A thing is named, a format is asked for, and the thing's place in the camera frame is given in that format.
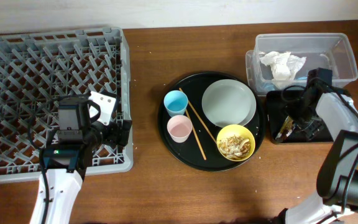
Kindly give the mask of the white napkin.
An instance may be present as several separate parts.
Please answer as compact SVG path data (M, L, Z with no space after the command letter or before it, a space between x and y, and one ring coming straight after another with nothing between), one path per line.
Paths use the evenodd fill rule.
M307 57L298 57L291 52L271 51L260 58L260 62L270 67L273 84L284 89L295 80L296 74L306 63Z

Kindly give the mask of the pink cup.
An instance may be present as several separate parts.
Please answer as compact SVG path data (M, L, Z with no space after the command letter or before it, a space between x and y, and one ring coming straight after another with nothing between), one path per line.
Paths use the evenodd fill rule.
M170 137L177 143L185 142L193 129L190 118L184 115L171 117L167 123L167 131Z

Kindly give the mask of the blue cup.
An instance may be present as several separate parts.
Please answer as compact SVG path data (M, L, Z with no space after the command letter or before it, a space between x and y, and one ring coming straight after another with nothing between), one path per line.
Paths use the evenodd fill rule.
M188 98L180 90L169 91L163 99L163 105L171 117L184 115L188 105Z

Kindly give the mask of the yellow bowl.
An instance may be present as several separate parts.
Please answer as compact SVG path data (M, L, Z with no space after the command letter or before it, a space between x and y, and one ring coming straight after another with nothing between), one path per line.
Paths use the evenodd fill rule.
M233 136L233 135L242 136L243 138L249 138L250 139L250 146L251 146L250 155L247 156L244 159L235 161L235 160L231 160L231 159L228 159L228 158L224 157L223 154L219 150L218 151L220 152L220 154L225 159L228 159L230 161L242 162L242 161L245 161L245 160L249 159L251 157L251 155L253 155L253 153L255 152L256 143L255 143L254 135L246 127L240 126L238 124L231 124L229 126L226 126L226 127L222 128L222 130L220 130L220 132L218 133L218 136L216 138L217 147L218 147L218 144L219 144L221 139L227 138L227 137L230 137L230 136Z

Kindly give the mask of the grey plate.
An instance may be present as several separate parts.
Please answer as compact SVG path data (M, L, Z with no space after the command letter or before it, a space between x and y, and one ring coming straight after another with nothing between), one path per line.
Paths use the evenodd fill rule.
M255 115L257 102L252 90L244 83L218 80L204 91L202 110L207 119L223 128L231 124L245 126Z

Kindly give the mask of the food scraps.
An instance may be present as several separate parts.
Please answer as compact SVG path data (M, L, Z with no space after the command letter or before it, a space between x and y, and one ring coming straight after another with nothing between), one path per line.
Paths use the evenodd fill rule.
M223 138L218 144L218 149L224 157L238 161L250 155L250 139L236 135Z

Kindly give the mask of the wooden chopstick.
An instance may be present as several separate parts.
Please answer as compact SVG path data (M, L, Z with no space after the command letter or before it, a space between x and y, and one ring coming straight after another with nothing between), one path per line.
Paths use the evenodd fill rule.
M187 109L185 110L185 114L186 114L187 118L191 121L191 118L190 118L190 115L189 115ZM198 138L198 135L197 135L197 133L196 133L195 128L194 128L193 125L192 125L192 132L193 132L193 134L194 134L194 136L195 136L196 143L197 143L197 145L198 145L198 147L199 147L200 153L201 153L201 155L202 155L204 161L206 161L207 158L206 158L206 156L205 156L204 150L203 150L203 148L202 148L202 145L201 145L201 143L200 143L200 140L199 140L199 138Z
M204 129L206 130L206 132L209 134L209 136L211 137L211 139L214 141L214 143L216 144L216 140L215 137L211 134L210 130L208 129L207 125L205 124L205 122L202 120L202 118L200 117L200 115L198 114L198 112L195 110L194 106L191 104L191 102L188 100L187 96L186 96L186 100L187 100L187 105L186 105L186 109L187 106L190 106L191 110L193 111L193 113L196 115L196 117L198 118L199 122L203 125Z

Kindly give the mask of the gold snack wrapper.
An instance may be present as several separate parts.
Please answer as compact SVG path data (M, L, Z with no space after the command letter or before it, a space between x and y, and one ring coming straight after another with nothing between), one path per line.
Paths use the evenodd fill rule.
M284 142L284 140L286 140L291 135L294 129L295 125L293 119L290 116L287 116L278 134L275 137L275 141L278 143Z

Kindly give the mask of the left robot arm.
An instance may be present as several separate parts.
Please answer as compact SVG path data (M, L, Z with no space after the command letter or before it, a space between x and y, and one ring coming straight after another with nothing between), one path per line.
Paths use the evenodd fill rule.
M31 223L68 223L78 192L102 145L126 146L130 120L111 121L118 100L115 95L91 92L56 98L59 127L39 150L41 175Z

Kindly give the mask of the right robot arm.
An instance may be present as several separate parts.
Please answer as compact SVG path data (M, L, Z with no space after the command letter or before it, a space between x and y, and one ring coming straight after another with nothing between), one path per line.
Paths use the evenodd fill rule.
M332 70L309 71L299 96L285 98L287 118L277 139L299 129L309 140L321 128L333 139L316 181L316 191L293 208L283 209L273 223L339 223L358 213L358 111L349 92L332 85Z

